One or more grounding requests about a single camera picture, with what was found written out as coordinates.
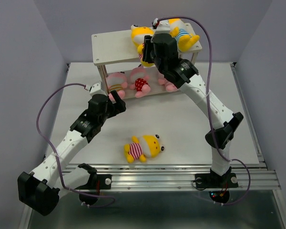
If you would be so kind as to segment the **yellow frog red-striped shirt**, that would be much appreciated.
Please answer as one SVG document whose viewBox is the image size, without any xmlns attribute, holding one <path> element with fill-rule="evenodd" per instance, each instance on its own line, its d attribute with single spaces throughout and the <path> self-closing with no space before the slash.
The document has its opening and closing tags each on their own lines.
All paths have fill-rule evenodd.
<svg viewBox="0 0 286 229">
<path fill-rule="evenodd" d="M 153 63 L 143 61 L 144 38 L 147 35 L 153 36 L 154 31 L 149 27 L 139 27 L 137 25 L 131 25 L 131 39 L 137 49 L 140 63 L 144 67 L 152 67 Z"/>
</svg>

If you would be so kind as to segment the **pink frog orange-striped shirt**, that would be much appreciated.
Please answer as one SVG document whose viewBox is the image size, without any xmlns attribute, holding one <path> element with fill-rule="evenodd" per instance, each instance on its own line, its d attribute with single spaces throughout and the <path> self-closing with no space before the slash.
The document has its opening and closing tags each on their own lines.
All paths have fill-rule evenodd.
<svg viewBox="0 0 286 229">
<path fill-rule="evenodd" d="M 106 77 L 106 82 L 109 90 L 109 98 L 114 101 L 112 91 L 116 91 L 121 99 L 125 97 L 125 89 L 128 87 L 127 77 L 125 72 L 115 72 Z"/>
</svg>

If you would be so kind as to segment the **yellow frog blue-striped shirt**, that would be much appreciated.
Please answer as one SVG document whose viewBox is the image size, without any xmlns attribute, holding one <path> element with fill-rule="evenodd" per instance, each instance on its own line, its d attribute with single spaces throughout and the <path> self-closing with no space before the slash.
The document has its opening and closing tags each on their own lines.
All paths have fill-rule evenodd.
<svg viewBox="0 0 286 229">
<path fill-rule="evenodd" d="M 179 51 L 186 52 L 194 46 L 200 39 L 199 35 L 194 35 L 186 30 L 186 24 L 180 19 L 169 19 L 170 35 L 175 38 Z"/>
</svg>

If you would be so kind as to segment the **pink frog red polka-dot shirt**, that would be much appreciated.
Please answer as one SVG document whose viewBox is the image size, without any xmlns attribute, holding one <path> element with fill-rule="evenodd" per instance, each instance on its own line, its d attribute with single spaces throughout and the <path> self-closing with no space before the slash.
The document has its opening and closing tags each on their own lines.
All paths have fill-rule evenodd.
<svg viewBox="0 0 286 229">
<path fill-rule="evenodd" d="M 136 91 L 134 95 L 136 98 L 144 97 L 151 91 L 148 79 L 149 75 L 142 65 L 132 69 L 129 88 Z"/>
</svg>

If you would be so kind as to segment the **pink frog pink-striped shirt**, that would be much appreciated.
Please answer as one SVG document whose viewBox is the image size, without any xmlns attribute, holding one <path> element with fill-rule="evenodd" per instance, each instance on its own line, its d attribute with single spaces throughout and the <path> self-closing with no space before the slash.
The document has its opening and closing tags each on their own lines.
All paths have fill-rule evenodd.
<svg viewBox="0 0 286 229">
<path fill-rule="evenodd" d="M 171 92 L 175 92 L 178 89 L 175 87 L 175 85 L 169 81 L 167 81 L 164 77 L 163 74 L 161 74 L 160 72 L 158 72 L 158 84 L 161 86 L 165 87 L 165 90 L 169 93 Z"/>
</svg>

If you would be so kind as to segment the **yellow frog sideways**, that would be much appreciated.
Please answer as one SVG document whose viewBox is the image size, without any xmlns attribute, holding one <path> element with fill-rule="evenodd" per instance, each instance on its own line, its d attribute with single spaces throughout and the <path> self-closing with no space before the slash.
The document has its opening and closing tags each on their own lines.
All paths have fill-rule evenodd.
<svg viewBox="0 0 286 229">
<path fill-rule="evenodd" d="M 147 158 L 154 158 L 164 150 L 159 135 L 132 136 L 132 142 L 124 145 L 124 156 L 128 163 L 135 160 L 144 163 Z"/>
</svg>

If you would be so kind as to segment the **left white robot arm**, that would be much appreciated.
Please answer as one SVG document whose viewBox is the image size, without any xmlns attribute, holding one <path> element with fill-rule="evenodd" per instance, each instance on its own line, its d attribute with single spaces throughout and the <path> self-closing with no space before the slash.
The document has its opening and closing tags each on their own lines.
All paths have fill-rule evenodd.
<svg viewBox="0 0 286 229">
<path fill-rule="evenodd" d="M 125 112 L 125 102 L 116 91 L 113 101 L 103 94 L 95 94 L 88 102 L 88 108 L 71 125 L 61 143 L 30 173 L 22 172 L 18 179 L 19 200 L 39 212 L 49 215 L 60 198 L 70 191 L 78 193 L 83 204 L 90 207 L 101 197 L 100 189 L 110 189 L 105 181 L 111 175 L 98 175 L 92 166 L 82 163 L 66 175 L 62 170 L 101 131 L 104 122 Z"/>
</svg>

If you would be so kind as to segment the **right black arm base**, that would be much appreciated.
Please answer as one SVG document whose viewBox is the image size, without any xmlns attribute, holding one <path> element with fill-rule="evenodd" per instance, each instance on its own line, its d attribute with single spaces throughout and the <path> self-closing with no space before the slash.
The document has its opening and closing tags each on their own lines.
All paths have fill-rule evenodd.
<svg viewBox="0 0 286 229">
<path fill-rule="evenodd" d="M 239 187 L 236 174 L 232 172 L 231 167 L 222 176 L 211 169 L 209 173 L 195 174 L 191 185 L 198 191 L 210 189 L 209 196 L 211 200 L 221 205 L 228 203 L 230 198 L 229 189 Z"/>
</svg>

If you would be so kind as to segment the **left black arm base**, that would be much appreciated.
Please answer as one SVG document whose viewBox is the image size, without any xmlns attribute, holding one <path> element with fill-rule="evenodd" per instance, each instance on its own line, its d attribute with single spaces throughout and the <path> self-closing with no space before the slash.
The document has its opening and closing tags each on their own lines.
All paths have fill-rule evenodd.
<svg viewBox="0 0 286 229">
<path fill-rule="evenodd" d="M 100 174 L 97 169 L 86 164 L 79 164 L 76 170 L 82 172 L 81 177 L 78 175 L 75 179 L 77 184 L 74 189 L 77 190 L 109 190 L 112 185 L 111 174 Z"/>
</svg>

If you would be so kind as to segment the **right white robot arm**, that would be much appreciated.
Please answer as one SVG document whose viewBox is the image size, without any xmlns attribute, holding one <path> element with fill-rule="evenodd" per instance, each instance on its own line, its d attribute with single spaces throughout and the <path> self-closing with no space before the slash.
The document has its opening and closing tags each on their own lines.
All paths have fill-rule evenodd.
<svg viewBox="0 0 286 229">
<path fill-rule="evenodd" d="M 165 79 L 187 95 L 209 120 L 210 131 L 205 135 L 212 148 L 210 182 L 221 186 L 227 181 L 230 169 L 230 142 L 244 116 L 234 113 L 209 89 L 192 62 L 180 58 L 176 40 L 168 33 L 146 35 L 143 61 L 153 63 Z"/>
</svg>

